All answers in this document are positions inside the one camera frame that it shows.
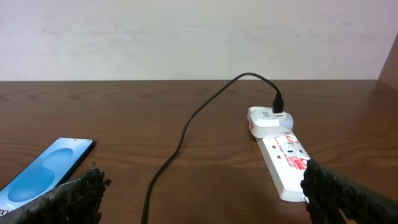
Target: charging cable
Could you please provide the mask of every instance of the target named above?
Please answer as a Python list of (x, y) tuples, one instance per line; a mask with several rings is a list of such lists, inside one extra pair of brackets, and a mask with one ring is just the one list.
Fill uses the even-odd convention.
[(147, 189), (147, 193), (146, 193), (146, 196), (145, 196), (144, 209), (142, 210), (141, 224), (147, 224), (147, 222), (148, 222), (150, 194), (152, 192), (152, 189), (154, 188), (155, 182), (159, 178), (159, 176), (163, 173), (163, 171), (166, 170), (166, 168), (170, 165), (170, 163), (173, 161), (175, 156), (180, 151), (182, 142), (184, 140), (185, 132), (187, 131), (187, 127), (188, 127), (189, 123), (191, 122), (191, 120), (193, 119), (193, 117), (195, 117), (195, 115), (197, 113), (199, 113), (199, 111), (201, 111), (208, 103), (210, 103), (211, 100), (214, 100), (214, 98), (216, 98), (220, 93), (222, 93), (232, 83), (234, 83), (236, 80), (238, 80), (241, 77), (246, 76), (246, 75), (257, 77), (257, 78), (261, 79), (262, 81), (270, 84), (270, 86), (272, 86), (276, 90), (276, 96), (274, 98), (272, 111), (274, 113), (283, 112), (283, 110), (284, 110), (284, 101), (282, 99), (282, 94), (280, 93), (279, 89), (271, 81), (269, 81), (268, 79), (266, 79), (266, 78), (264, 78), (264, 77), (262, 77), (262, 76), (260, 76), (258, 74), (255, 74), (255, 73), (246, 72), (246, 73), (238, 75), (236, 78), (234, 78), (231, 81), (229, 81), (222, 89), (218, 90), (218, 92), (216, 92), (212, 97), (210, 97), (208, 100), (206, 100), (206, 102), (204, 102), (204, 104), (202, 104), (195, 112), (193, 112), (191, 117), (189, 117), (188, 121), (185, 123), (185, 126), (182, 129), (182, 134), (181, 134), (180, 142), (178, 143), (177, 149), (166, 160), (166, 162), (159, 168), (159, 170), (156, 172), (155, 176), (152, 178), (152, 180), (149, 183), (149, 186), (148, 186), (148, 189)]

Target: brown tabletop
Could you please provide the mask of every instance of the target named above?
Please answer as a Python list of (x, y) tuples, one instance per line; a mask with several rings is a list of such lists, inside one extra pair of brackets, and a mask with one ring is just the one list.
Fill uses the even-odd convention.
[[(187, 118), (226, 81), (2, 82), (0, 188), (59, 137), (91, 138), (112, 179), (101, 223), (139, 223), (149, 181)], [(377, 81), (276, 81), (294, 133), (317, 161), (398, 200), (398, 93)], [(282, 201), (248, 130), (274, 90), (238, 81), (191, 122), (152, 193), (149, 223), (309, 223)]]

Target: white power strip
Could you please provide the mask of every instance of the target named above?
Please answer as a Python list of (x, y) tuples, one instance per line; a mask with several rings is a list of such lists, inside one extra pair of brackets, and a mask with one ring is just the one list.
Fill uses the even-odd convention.
[(286, 112), (274, 114), (272, 108), (251, 107), (248, 121), (279, 197), (290, 202), (305, 201), (300, 183), (310, 156), (292, 132), (292, 116)]

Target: white wall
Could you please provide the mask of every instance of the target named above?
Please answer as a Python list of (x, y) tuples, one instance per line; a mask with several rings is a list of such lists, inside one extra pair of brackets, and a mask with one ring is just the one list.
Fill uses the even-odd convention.
[(0, 80), (377, 79), (397, 0), (0, 0)]

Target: white charger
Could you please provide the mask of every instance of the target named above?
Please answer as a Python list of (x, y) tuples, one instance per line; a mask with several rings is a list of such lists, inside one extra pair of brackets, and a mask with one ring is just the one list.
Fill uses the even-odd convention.
[(279, 197), (289, 202), (305, 201), (300, 183), (310, 156), (292, 132), (292, 116), (286, 112), (274, 114), (272, 108), (254, 106), (249, 108), (248, 121)]

